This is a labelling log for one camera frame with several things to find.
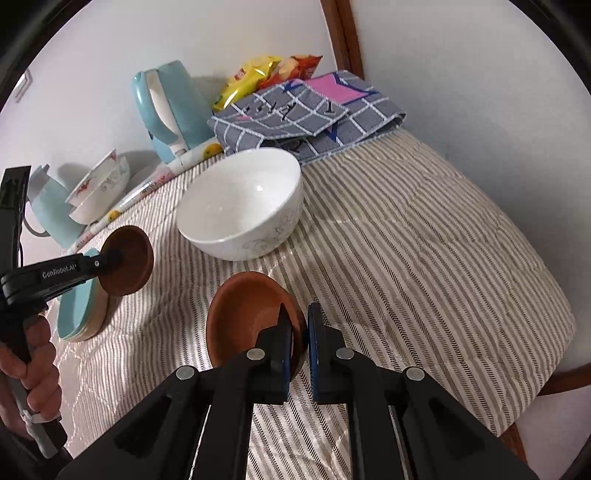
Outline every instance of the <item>human hand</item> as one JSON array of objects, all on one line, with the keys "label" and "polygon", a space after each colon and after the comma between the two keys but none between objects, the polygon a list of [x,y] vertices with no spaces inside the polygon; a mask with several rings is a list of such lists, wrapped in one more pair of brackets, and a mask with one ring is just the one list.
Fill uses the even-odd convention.
[{"label": "human hand", "polygon": [[[59,371],[53,365],[56,348],[50,343],[49,323],[44,317],[39,316],[38,321],[25,333],[31,349],[31,362],[28,365],[24,364],[0,343],[0,371],[9,377],[19,379],[23,386],[30,390],[27,396],[29,408],[41,413],[44,419],[50,420],[60,411],[61,388],[58,385]],[[4,375],[0,375],[0,417],[10,431],[31,439]]]}]

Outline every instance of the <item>white ceramic bowl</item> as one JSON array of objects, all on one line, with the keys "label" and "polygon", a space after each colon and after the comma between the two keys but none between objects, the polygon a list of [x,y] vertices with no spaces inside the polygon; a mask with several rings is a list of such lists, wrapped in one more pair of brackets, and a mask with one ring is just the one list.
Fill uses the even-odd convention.
[{"label": "white ceramic bowl", "polygon": [[105,215],[109,208],[120,200],[129,182],[129,164],[125,157],[119,157],[115,168],[80,205],[70,212],[70,217],[82,225],[90,225]]},{"label": "white ceramic bowl", "polygon": [[116,165],[117,150],[114,148],[74,187],[74,190],[66,198],[66,202],[74,207],[80,205],[91,192],[105,181]]},{"label": "white ceramic bowl", "polygon": [[198,176],[177,210],[183,236],[224,260],[250,260],[281,245],[301,214],[296,158],[279,148],[230,155]]}]

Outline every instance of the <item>striped bedsheet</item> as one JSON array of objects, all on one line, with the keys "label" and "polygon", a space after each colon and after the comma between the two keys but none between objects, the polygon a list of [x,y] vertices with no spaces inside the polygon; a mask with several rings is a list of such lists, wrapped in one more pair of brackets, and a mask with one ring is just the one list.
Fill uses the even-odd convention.
[{"label": "striped bedsheet", "polygon": [[[155,253],[137,294],[111,299],[95,338],[57,342],[73,455],[180,365],[210,368],[207,308],[234,273],[271,276],[306,311],[321,302],[348,346],[378,365],[419,365],[493,433],[523,412],[574,334],[569,304],[507,216],[431,148],[400,129],[303,167],[301,221],[263,258],[227,262],[187,242],[175,209],[216,157],[123,214]],[[351,478],[344,406],[311,400],[309,367],[283,406],[255,406],[248,478]]]}]

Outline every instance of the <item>brown wooden bowl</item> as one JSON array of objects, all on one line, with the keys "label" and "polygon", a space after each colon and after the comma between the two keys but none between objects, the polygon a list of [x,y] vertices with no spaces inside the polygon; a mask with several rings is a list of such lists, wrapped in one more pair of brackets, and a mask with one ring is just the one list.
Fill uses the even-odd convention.
[{"label": "brown wooden bowl", "polygon": [[216,292],[205,330],[212,366],[221,367],[238,353],[253,348],[262,329],[277,325],[281,303],[293,328],[291,377],[295,377],[304,362],[304,314],[292,295],[259,272],[238,273]]},{"label": "brown wooden bowl", "polygon": [[100,253],[110,249],[119,251],[122,261],[115,269],[99,275],[105,291],[122,297],[146,285],[154,268],[154,251],[148,235],[134,225],[122,226],[107,237]]}]

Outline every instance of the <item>wooden headboard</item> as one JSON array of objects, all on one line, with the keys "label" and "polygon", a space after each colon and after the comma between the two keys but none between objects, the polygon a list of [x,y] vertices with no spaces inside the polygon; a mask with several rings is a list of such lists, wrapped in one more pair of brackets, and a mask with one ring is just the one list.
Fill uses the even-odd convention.
[{"label": "wooden headboard", "polygon": [[349,0],[320,0],[338,69],[349,70],[364,79],[363,62],[355,19]]}]

